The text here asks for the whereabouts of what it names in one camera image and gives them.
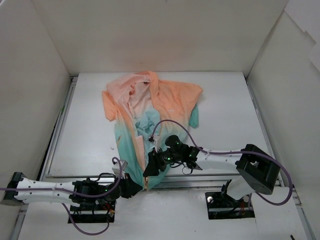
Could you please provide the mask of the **metal zipper slider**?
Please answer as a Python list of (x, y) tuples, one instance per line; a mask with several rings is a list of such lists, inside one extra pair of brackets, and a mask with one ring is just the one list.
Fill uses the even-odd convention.
[(144, 177), (144, 190), (148, 189), (148, 177)]

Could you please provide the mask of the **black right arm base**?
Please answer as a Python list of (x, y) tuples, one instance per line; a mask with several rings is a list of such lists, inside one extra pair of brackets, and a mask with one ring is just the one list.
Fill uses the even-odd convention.
[(232, 200), (227, 195), (223, 196), (221, 192), (206, 192), (205, 200), (209, 220), (255, 218), (253, 207), (243, 198)]

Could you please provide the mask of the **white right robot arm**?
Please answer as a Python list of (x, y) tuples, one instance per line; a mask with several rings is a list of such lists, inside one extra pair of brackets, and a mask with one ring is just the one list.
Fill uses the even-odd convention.
[(166, 150), (153, 148), (148, 153), (148, 164), (143, 173), (145, 178), (158, 176), (175, 164), (191, 171), (218, 169), (239, 173), (238, 178), (228, 180), (221, 191), (211, 197), (209, 203), (214, 208), (234, 208), (244, 196), (254, 192), (263, 195), (273, 193), (280, 167), (253, 144), (247, 144), (234, 153), (211, 154), (208, 149), (189, 146), (182, 143), (177, 135), (170, 135), (165, 145)]

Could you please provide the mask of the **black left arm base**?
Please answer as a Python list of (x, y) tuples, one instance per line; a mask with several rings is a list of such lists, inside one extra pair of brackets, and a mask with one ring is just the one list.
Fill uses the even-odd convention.
[(116, 200), (82, 199), (79, 196), (70, 196), (69, 199), (73, 203), (69, 211), (77, 224), (113, 223), (115, 220)]

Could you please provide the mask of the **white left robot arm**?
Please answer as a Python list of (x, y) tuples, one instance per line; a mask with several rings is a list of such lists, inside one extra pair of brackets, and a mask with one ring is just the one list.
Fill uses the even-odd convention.
[(126, 161), (113, 157), (112, 163), (113, 172), (101, 173), (96, 180), (86, 178), (70, 182), (45, 182), (15, 172), (7, 187), (0, 189), (4, 192), (0, 203), (5, 206), (34, 202), (61, 203), (94, 210), (99, 205), (119, 198), (129, 199), (143, 189), (125, 173)]

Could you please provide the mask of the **orange and teal jacket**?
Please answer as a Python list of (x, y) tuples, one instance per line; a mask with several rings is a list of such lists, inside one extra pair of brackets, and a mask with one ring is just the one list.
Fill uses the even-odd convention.
[[(131, 179), (144, 189), (144, 177), (151, 145), (150, 135), (159, 135), (164, 150), (165, 139), (187, 137), (183, 128), (197, 128), (197, 102), (203, 89), (194, 83), (163, 80), (155, 72), (145, 71), (121, 76), (102, 92), (105, 117), (115, 121), (114, 134), (121, 160)], [(158, 185), (166, 173), (148, 177), (148, 189)]]

